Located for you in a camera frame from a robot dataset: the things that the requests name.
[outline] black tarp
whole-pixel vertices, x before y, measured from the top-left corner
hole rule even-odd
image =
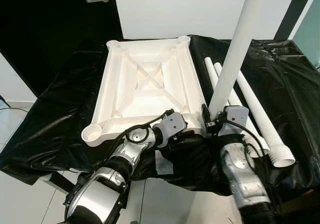
[[[191,36],[190,52],[207,104],[213,90],[203,59],[221,62],[229,41]],[[90,124],[108,51],[88,41],[73,54],[0,154],[0,170],[27,184],[56,170],[91,171],[112,146],[88,147],[81,131]],[[317,187],[320,182],[319,73],[292,41],[252,41],[242,71],[296,163],[271,168],[271,181],[283,200]],[[235,85],[243,104],[239,87]],[[158,177],[189,190],[229,195],[215,145],[186,133],[162,150],[173,163],[173,175],[158,175],[154,149],[145,151],[132,180]]]

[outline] floor tile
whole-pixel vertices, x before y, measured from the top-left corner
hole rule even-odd
[[[0,111],[0,143],[7,143],[23,119],[26,112],[16,109]]]
[[[0,171],[0,223],[41,224],[53,193],[42,181],[31,186]]]
[[[70,171],[65,171],[63,173],[63,176],[66,177],[73,184],[77,182],[78,175],[79,173],[72,173]],[[41,224],[57,224],[64,220],[64,211],[66,207],[63,205],[63,202],[66,198],[65,196],[66,195],[62,192],[58,190],[55,191],[50,205],[48,207],[48,210],[43,219],[43,222],[41,222]]]
[[[78,174],[69,171],[64,172],[64,176],[75,183],[77,181]],[[128,198],[127,208],[121,210],[120,218],[117,224],[130,224],[131,221],[139,221],[141,206],[142,206],[142,196],[145,181],[134,181],[131,184],[131,191]],[[54,197],[50,203],[50,206],[46,212],[42,224],[57,224],[64,220],[65,206],[62,203],[65,200],[65,194],[56,191]]]
[[[241,223],[232,196],[188,191],[162,179],[150,178],[145,185],[140,224]]]

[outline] wire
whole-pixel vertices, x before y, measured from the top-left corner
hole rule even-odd
[[[69,207],[66,206],[64,211],[65,211],[65,212],[64,212],[64,213],[65,213],[64,220],[66,221],[66,220],[67,220],[68,211],[69,211]]]
[[[22,111],[25,111],[26,113],[28,113],[28,111],[27,111],[27,110],[20,109],[20,108],[13,108],[13,107],[1,108],[0,110],[22,110]]]
[[[250,130],[248,130],[248,129],[245,128],[244,126],[242,126],[242,125],[240,125],[240,124],[238,124],[238,123],[235,123],[235,122],[233,122],[233,121],[230,121],[230,120],[224,120],[224,122],[229,123],[229,124],[231,124],[231,125],[234,125],[234,126],[240,128],[240,129],[244,130],[244,131],[247,132],[249,135],[251,135],[251,136],[253,137],[253,139],[255,139],[255,141],[258,143],[258,145],[259,145],[259,147],[260,147],[260,149],[261,149],[262,155],[265,156],[264,149],[263,149],[263,147],[262,147],[259,139],[258,139]],[[261,176],[261,174],[260,174],[260,175],[257,174],[256,169],[253,168],[253,166],[251,166],[251,164],[250,164],[250,162],[249,162],[249,160],[248,160],[248,156],[247,156],[247,154],[248,154],[248,152],[247,152],[247,151],[248,151],[248,147],[250,146],[250,147],[256,152],[256,154],[257,154],[259,157],[262,157],[262,156],[259,155],[257,149],[256,149],[252,144],[250,144],[250,143],[249,143],[249,144],[243,143],[243,144],[244,144],[244,146],[245,146],[245,147],[244,147],[244,148],[245,148],[245,153],[244,153],[244,155],[245,155],[245,157],[246,157],[246,160],[247,160],[247,162],[248,162],[249,167],[252,169],[252,171],[253,171],[257,176]],[[269,189],[270,198],[272,198],[272,199],[270,199],[270,200],[271,200],[271,203],[272,203],[272,205],[273,205],[274,210],[277,211],[276,204],[275,204],[275,199],[274,199],[274,196],[273,196],[273,195],[275,195],[276,198],[277,198],[277,200],[278,200],[278,202],[279,202],[279,208],[280,208],[279,214],[282,216],[282,214],[283,214],[282,201],[281,201],[281,198],[280,198],[280,196],[279,196],[279,194],[278,194],[275,186],[274,186],[273,183],[270,181],[269,166],[268,166],[267,160],[265,159],[265,161],[263,162],[263,159],[261,158],[261,161],[262,161],[262,163],[264,164],[264,170],[265,170],[265,172],[266,172],[265,174],[263,174],[263,177],[264,177],[263,180],[264,180],[268,185],[271,186],[271,189]]]
[[[118,148],[118,146],[120,145],[120,141],[122,140],[122,138],[124,137],[127,137],[127,135],[132,132],[133,130],[136,130],[136,129],[147,129],[147,135],[144,137],[143,141],[145,141],[148,137],[148,127],[150,126],[150,124],[152,124],[153,122],[156,122],[157,120],[160,120],[162,118],[164,118],[166,115],[169,115],[170,113],[174,112],[173,109],[171,110],[167,110],[165,111],[165,113],[163,113],[161,116],[145,123],[145,124],[142,124],[142,125],[134,125],[130,128],[128,128],[127,130],[125,130],[124,132],[122,132],[120,135],[117,136],[117,138],[114,140],[114,144],[113,144],[113,147],[111,148],[110,151],[108,151],[108,153],[104,156],[103,160],[96,166],[96,168],[94,169],[94,171],[98,170],[101,165],[109,158],[110,156],[110,153],[113,154],[114,151]]]
[[[149,136],[149,128],[148,128],[148,127],[145,127],[145,128],[142,128],[142,129],[144,129],[144,130],[146,131],[146,134],[145,134],[145,136],[144,136],[144,138],[143,138],[142,140],[132,140],[132,139],[130,139],[130,136],[129,136],[130,133],[126,133],[126,134],[125,134],[125,135],[126,135],[126,136],[125,136],[126,139],[127,139],[128,141],[134,143],[134,144],[140,144],[140,143],[144,142],[144,141],[148,138],[148,136]]]

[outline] white pipe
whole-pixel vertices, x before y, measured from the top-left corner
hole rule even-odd
[[[223,63],[221,76],[209,104],[209,112],[215,119],[223,110],[236,81],[238,72],[246,56],[248,47],[255,31],[256,20],[261,12],[263,0],[245,0],[234,31],[230,47]]]
[[[219,77],[220,74],[221,74],[221,70],[222,70],[221,64],[220,64],[220,63],[215,63],[215,64],[214,64],[214,68],[215,68],[215,70],[216,70],[216,72],[217,72],[217,76]],[[238,95],[236,94],[236,92],[235,92],[234,89],[231,90],[231,93],[230,93],[230,96],[229,96],[229,98],[228,98],[228,101],[229,101],[230,105],[240,105],[240,106],[243,106],[243,104],[241,103],[241,100],[239,99],[239,97],[238,97]],[[246,128],[247,128],[248,130],[250,130],[250,131],[259,139],[259,141],[260,141],[260,143],[261,143],[261,146],[262,146],[262,148],[263,148],[263,150],[264,150],[264,154],[267,155],[267,154],[269,153],[270,149],[269,149],[269,147],[268,147],[265,139],[263,139],[263,138],[259,135],[259,133],[257,132],[257,129],[256,129],[256,127],[254,126],[254,124],[252,123],[250,117],[248,117],[248,119],[247,119],[246,122],[247,122],[247,123],[246,123]],[[260,148],[260,146],[258,145],[258,143],[255,141],[255,139],[253,139],[253,137],[252,137],[251,135],[249,135],[248,133],[246,133],[245,131],[243,132],[243,134],[245,135],[245,136],[244,136],[244,137],[245,137],[244,141],[245,141],[246,143],[252,144],[252,145],[256,148],[256,150],[258,151],[259,156],[263,156],[263,152],[261,151],[261,148]],[[258,157],[259,157],[259,156],[257,155],[257,153],[254,151],[254,149],[251,148],[250,146],[249,146],[249,154],[250,154],[250,156],[251,156],[252,158],[258,158]]]
[[[216,85],[218,83],[218,75],[215,71],[215,68],[214,68],[214,65],[212,63],[212,60],[210,57],[205,57],[205,66],[206,66],[206,70],[209,74],[209,79],[210,79],[210,82],[211,82],[211,85],[212,85],[212,88],[213,88],[213,91],[216,90]]]
[[[256,120],[256,123],[260,129],[262,136],[268,143],[270,148],[269,157],[271,163],[275,167],[285,167],[295,163],[294,155],[291,153],[290,149],[282,142],[280,136],[278,135],[275,127],[271,123],[269,117],[267,116],[264,108],[256,97],[255,93],[251,89],[246,78],[239,72],[237,77],[237,82],[241,88],[241,91],[245,97],[246,102],[249,105],[250,111]]]

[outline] white plastic tray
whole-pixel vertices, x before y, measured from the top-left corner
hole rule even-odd
[[[109,55],[92,122],[82,131],[89,146],[115,139],[127,128],[146,123],[173,108],[187,130],[204,134],[205,103],[189,52],[190,37],[107,42]]]

